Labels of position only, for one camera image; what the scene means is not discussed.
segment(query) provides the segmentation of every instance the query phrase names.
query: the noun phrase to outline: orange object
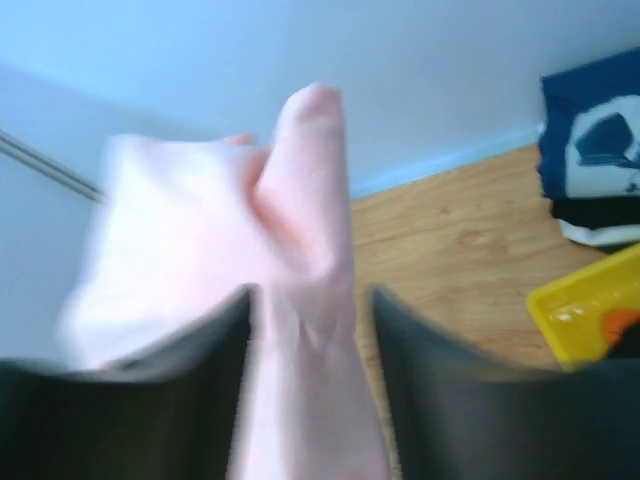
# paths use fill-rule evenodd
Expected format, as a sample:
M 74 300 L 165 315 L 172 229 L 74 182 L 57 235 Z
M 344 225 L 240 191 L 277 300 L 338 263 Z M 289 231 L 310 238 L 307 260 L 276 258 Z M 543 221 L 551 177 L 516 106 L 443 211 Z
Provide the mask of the orange object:
M 624 331 L 634 323 L 639 322 L 640 310 L 619 309 L 605 313 L 602 317 L 602 330 L 607 345 L 612 347 L 618 343 Z

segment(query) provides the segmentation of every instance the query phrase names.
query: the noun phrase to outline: metal rail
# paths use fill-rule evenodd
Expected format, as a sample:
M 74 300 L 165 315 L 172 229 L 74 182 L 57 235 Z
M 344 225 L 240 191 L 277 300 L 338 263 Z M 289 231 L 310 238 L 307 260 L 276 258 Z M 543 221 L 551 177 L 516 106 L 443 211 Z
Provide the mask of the metal rail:
M 0 130 L 0 152 L 45 175 L 83 197 L 96 202 L 101 201 L 100 189 L 87 179 L 64 167 L 55 160 L 43 155 Z

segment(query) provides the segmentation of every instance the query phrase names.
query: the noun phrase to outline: black fabric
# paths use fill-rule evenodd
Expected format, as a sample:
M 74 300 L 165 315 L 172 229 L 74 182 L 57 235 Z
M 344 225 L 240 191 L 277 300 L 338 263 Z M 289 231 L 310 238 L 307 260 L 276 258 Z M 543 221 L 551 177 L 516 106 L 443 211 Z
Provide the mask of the black fabric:
M 249 293 L 109 372 L 0 363 L 0 472 L 20 480 L 225 478 Z
M 640 196 L 553 200 L 551 215 L 591 230 L 640 225 Z
M 625 248 L 629 248 L 635 245 L 635 243 L 623 243 L 622 245 L 603 245 L 601 247 L 594 247 L 596 250 L 600 250 L 607 255 L 613 255 L 614 253 L 618 253 Z
M 640 361 L 503 363 L 388 293 L 373 314 L 403 478 L 640 478 Z

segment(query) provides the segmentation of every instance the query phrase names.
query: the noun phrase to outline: baseboard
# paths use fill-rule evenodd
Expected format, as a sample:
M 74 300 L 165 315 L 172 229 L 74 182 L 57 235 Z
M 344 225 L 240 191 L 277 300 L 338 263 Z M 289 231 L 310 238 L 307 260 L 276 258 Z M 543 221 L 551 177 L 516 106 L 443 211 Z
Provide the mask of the baseboard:
M 440 158 L 425 158 L 390 169 L 382 174 L 372 175 L 370 180 L 351 186 L 351 198 L 362 198 L 374 193 L 415 182 L 422 178 L 463 167 L 481 160 L 507 153 L 517 148 L 531 145 L 538 140 L 541 125 L 477 145 L 468 150 L 455 152 Z

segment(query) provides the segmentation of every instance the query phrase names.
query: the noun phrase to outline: folded clothes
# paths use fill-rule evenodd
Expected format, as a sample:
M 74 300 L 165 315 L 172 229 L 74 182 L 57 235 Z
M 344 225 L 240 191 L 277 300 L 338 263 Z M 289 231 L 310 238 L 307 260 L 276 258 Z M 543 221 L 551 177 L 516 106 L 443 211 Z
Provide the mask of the folded clothes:
M 582 245 L 604 247 L 635 243 L 640 240 L 640 225 L 621 225 L 591 230 L 585 227 L 571 225 L 564 220 L 558 220 L 562 236 Z
M 344 136 L 340 94 L 312 85 L 287 101 L 271 150 L 133 136 L 110 149 L 62 338 L 76 366 L 109 369 L 255 285 L 228 478 L 389 478 L 354 340 Z
M 640 48 L 542 79 L 547 118 L 538 171 L 545 196 L 640 192 L 639 79 Z
M 551 215 L 591 230 L 640 225 L 640 197 L 553 200 Z

